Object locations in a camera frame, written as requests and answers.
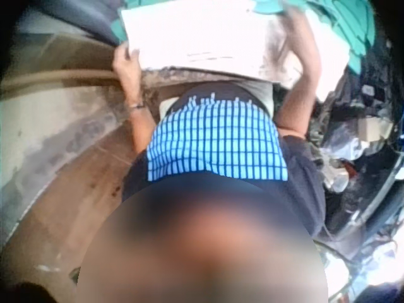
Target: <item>blue checkered shirt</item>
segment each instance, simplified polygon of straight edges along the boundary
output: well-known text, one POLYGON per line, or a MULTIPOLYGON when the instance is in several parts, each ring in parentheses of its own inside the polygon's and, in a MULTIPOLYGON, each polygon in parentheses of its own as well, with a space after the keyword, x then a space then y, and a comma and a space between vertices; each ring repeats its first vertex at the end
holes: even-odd
POLYGON ((236 179, 287 181, 278 132, 250 100, 190 97, 157 126, 147 148, 148 180, 209 171, 236 179))

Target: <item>man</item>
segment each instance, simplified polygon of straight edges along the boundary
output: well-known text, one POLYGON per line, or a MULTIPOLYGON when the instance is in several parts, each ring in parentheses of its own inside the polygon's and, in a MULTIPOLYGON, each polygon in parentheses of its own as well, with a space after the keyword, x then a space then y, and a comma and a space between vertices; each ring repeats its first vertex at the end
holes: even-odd
POLYGON ((316 235, 324 222, 321 181, 305 141, 321 74, 310 25, 297 8, 285 18, 288 43, 303 74, 274 121, 254 95, 232 83, 208 83, 183 95, 156 126, 141 97, 139 52, 116 49, 119 75, 138 154, 124 184, 123 200, 149 184, 190 172, 241 179, 281 201, 316 235))
POLYGON ((117 48, 138 158, 127 201, 86 252, 78 302, 328 301, 309 236, 323 224, 324 193, 304 141, 319 56, 296 9, 288 32, 304 74, 276 126, 231 83, 191 89, 156 126, 141 99, 138 54, 117 48))

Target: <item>concrete floor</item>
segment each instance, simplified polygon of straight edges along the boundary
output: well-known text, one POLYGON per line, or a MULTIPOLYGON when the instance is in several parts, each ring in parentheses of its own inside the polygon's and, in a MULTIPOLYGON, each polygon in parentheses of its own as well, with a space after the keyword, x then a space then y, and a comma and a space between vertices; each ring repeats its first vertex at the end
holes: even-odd
POLYGON ((122 178, 134 160, 130 131, 124 124, 59 171, 2 252, 8 286, 37 283, 60 303, 75 302, 69 273, 121 201, 122 178))

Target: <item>wall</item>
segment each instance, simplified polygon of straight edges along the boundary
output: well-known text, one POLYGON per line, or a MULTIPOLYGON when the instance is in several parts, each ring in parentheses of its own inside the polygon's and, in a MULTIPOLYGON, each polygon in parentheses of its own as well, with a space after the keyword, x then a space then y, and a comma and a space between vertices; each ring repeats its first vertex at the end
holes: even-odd
POLYGON ((1 105, 0 244, 57 171, 124 120, 114 87, 53 88, 1 105))

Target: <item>paper sheet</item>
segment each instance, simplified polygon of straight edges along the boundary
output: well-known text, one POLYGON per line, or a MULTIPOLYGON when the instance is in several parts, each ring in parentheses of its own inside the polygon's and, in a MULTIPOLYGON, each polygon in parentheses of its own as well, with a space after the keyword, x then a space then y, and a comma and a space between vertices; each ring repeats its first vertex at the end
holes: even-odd
MULTIPOLYGON (((293 56, 279 60, 286 37, 280 17, 256 14, 252 5, 248 0, 177 0, 124 10, 122 19, 129 48, 140 49, 143 69, 204 69, 291 87, 301 65, 293 56)), ((317 95, 324 101, 343 74, 349 46, 315 14, 309 21, 323 63, 317 95)))

